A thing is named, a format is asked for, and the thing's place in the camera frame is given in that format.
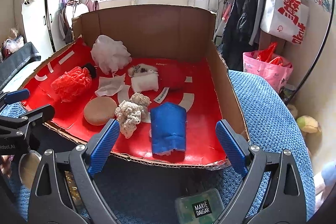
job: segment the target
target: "clothes rack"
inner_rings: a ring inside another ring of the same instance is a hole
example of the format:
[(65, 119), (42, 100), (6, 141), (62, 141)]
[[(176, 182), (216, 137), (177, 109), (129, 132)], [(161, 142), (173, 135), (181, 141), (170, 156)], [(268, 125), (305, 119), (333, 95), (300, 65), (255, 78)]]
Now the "clothes rack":
[(325, 32), (325, 36), (323, 38), (322, 44), (320, 46), (320, 49), (312, 63), (312, 65), (310, 66), (310, 68), (308, 69), (306, 75), (303, 77), (303, 79), (301, 80), (301, 82), (299, 83), (299, 85), (297, 86), (296, 90), (293, 92), (293, 94), (288, 98), (287, 101), (285, 101), (285, 104), (288, 105), (290, 103), (290, 101), (294, 98), (294, 96), (298, 93), (298, 91), (302, 88), (302, 86), (304, 85), (304, 83), (307, 81), (308, 77), (310, 76), (311, 72), (313, 71), (313, 69), (315, 68), (315, 65), (317, 64), (322, 51), (324, 49), (324, 46), (327, 42), (328, 36), (329, 36), (329, 32), (331, 29), (331, 25), (332, 25), (332, 21), (333, 21), (333, 16), (334, 16), (334, 10), (335, 10), (335, 0), (332, 0), (332, 5), (331, 5), (331, 12), (330, 12), (330, 19), (329, 19), (329, 23), (328, 23), (328, 27), (327, 27), (327, 31)]

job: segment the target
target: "blue textured blanket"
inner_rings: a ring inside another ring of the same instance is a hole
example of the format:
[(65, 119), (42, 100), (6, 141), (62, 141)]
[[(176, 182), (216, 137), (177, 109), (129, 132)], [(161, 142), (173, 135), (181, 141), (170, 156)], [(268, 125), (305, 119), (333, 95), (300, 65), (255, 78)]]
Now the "blue textured blanket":
[[(261, 146), (265, 151), (280, 152), (288, 148), (293, 152), (306, 196), (307, 217), (310, 218), (315, 207), (314, 180), (305, 142), (295, 120), (276, 92), (262, 78), (237, 71), (230, 71), (230, 78), (246, 118), (251, 143)], [(23, 112), (18, 104), (14, 104), (8, 106), (2, 115), (15, 117)], [(74, 147), (72, 142), (45, 127), (41, 128), (38, 138), (41, 140), (40, 152), (48, 148), (53, 148), (55, 152), (68, 151)], [(17, 206), (22, 216), (27, 218), (29, 191), (20, 184), (17, 167), (13, 166), (12, 169), (11, 185), (17, 197)], [(189, 176), (190, 172), (186, 168), (148, 166), (109, 157), (103, 172), (95, 176), (95, 181), (122, 223), (175, 224), (178, 220), (174, 200), (180, 196), (181, 180)], [(205, 189), (216, 187), (219, 190), (224, 206), (241, 181), (241, 176), (232, 168), (202, 170), (201, 176)], [(249, 214), (258, 210), (267, 182), (268, 177), (265, 175)]]

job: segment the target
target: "white wardrobe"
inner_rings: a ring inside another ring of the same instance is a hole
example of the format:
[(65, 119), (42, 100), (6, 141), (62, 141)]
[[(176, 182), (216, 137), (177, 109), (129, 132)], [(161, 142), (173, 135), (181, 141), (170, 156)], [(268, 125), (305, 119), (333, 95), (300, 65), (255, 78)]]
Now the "white wardrobe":
[(14, 0), (14, 16), (20, 34), (32, 42), (41, 54), (41, 60), (65, 46), (59, 24), (60, 0), (35, 0), (23, 4)]

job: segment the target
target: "white bag with red text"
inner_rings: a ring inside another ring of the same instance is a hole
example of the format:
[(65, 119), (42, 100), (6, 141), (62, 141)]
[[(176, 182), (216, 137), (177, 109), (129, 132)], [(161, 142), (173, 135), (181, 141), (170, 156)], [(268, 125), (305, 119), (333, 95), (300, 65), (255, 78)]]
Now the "white bag with red text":
[(301, 0), (266, 0), (260, 28), (275, 37), (301, 44), (309, 8)]

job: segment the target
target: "person's hand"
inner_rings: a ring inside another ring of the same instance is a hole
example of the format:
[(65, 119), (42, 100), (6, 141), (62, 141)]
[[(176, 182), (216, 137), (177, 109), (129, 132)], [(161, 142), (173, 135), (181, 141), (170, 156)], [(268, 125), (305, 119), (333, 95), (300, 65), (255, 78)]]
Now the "person's hand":
[(0, 170), (3, 173), (3, 175), (6, 175), (8, 178), (11, 177), (12, 175), (12, 170), (11, 170), (11, 160), (10, 160), (10, 155), (8, 156), (1, 156), (3, 163), (0, 165)]

